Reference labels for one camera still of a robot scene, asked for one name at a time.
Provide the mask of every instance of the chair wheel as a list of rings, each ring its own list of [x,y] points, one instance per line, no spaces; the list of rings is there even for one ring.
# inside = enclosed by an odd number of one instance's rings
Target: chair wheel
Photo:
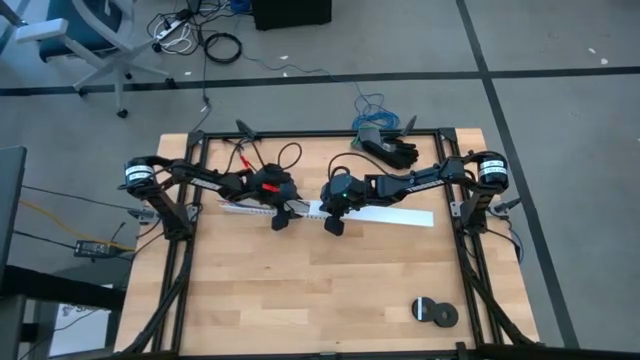
[[[173,80],[173,78],[165,79],[164,83],[167,84],[169,89],[177,89],[178,88],[178,84],[176,84],[176,81]]]

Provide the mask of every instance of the gray floor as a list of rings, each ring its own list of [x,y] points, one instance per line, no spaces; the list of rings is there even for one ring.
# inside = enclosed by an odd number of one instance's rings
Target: gray floor
[[[42,20],[46,0],[31,0],[24,17]],[[139,27],[173,0],[138,2]],[[468,4],[490,70],[592,68],[640,65],[636,43],[640,4],[628,1],[476,0]],[[285,61],[334,74],[475,71],[460,14],[453,0],[335,0],[334,20],[312,26],[257,32],[250,18],[237,26],[249,56],[272,66]],[[233,31],[235,19],[211,29]],[[141,58],[178,81],[202,76],[202,55]],[[0,56],[0,88],[68,86],[89,68],[79,60],[43,64],[35,45],[10,41]],[[207,79],[302,75],[267,71],[240,60],[209,64]],[[640,351],[634,299],[640,255],[634,165],[640,157],[640,75],[496,80],[495,86],[573,324],[584,348]],[[144,75],[140,82],[158,81]],[[414,80],[361,83],[381,92],[402,121],[417,114],[420,127],[480,127],[490,148],[504,151],[480,80]],[[348,128],[356,90],[348,84],[209,89],[213,113],[206,131],[234,130],[241,118],[260,130]],[[113,95],[0,97],[0,146],[29,149],[25,183],[135,205],[116,187],[128,158],[152,154],[163,133],[186,132],[200,119],[200,90],[125,94],[131,115],[115,117]],[[515,187],[506,198],[517,197]],[[23,198],[55,212],[79,230],[132,244],[137,228],[126,214],[25,190]],[[541,339],[561,345],[557,324],[522,210],[514,214],[526,258],[522,264]],[[70,244],[74,239],[46,218],[20,208],[16,228]],[[46,272],[87,262],[53,245],[14,237],[10,262]],[[122,267],[113,261],[107,267]]]

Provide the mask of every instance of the small black box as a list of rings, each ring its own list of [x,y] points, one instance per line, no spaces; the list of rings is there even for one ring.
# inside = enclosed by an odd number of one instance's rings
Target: small black box
[[[256,29],[331,22],[331,0],[251,0]]]

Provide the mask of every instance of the office chair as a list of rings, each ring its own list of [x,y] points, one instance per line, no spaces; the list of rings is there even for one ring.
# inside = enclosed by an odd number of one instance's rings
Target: office chair
[[[135,0],[50,0],[47,21],[20,27],[16,42],[40,42],[40,58],[76,55],[96,70],[73,84],[82,97],[89,82],[113,74],[117,115],[126,118],[122,106],[123,78],[131,80],[130,71],[140,71],[165,78],[169,88],[176,83],[169,73],[135,64],[133,59],[155,39],[133,45],[127,40],[133,32]]]

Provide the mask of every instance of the wooden tabletop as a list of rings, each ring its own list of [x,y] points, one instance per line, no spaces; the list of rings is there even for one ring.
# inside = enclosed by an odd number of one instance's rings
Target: wooden tabletop
[[[461,153],[486,149],[480,129],[457,133]],[[265,162],[276,162],[278,151],[290,141],[304,149],[300,162],[289,170],[299,193],[317,200],[329,160],[349,151],[350,139],[265,139],[258,145]],[[420,151],[414,168],[438,162],[433,137],[407,141]],[[185,144],[184,134],[163,135],[158,154],[183,157]],[[233,147],[212,141],[209,148],[207,168],[224,170]],[[259,164],[253,150],[244,154]],[[282,164],[296,156],[295,147],[287,149]],[[336,165],[349,167],[356,176],[379,173],[356,157],[343,157]],[[234,159],[232,169],[241,166]],[[170,191],[175,196],[177,187]],[[432,228],[352,221],[342,237],[309,219],[291,221],[288,228],[274,232],[270,217],[227,213],[218,200],[216,193],[203,192],[182,355],[443,350],[453,349],[458,341],[474,347],[443,188],[413,194],[395,205],[432,211]],[[506,224],[495,218],[488,227],[509,234]],[[138,247],[159,232],[141,238]],[[481,238],[496,300],[525,335],[537,339],[513,245],[489,233]],[[136,257],[116,350],[133,341],[154,311],[167,249],[168,242],[158,240]],[[445,329],[417,322],[410,305],[418,296],[454,304],[458,324]],[[490,339],[484,306],[476,298],[485,338]],[[173,315],[172,309],[167,339]]]

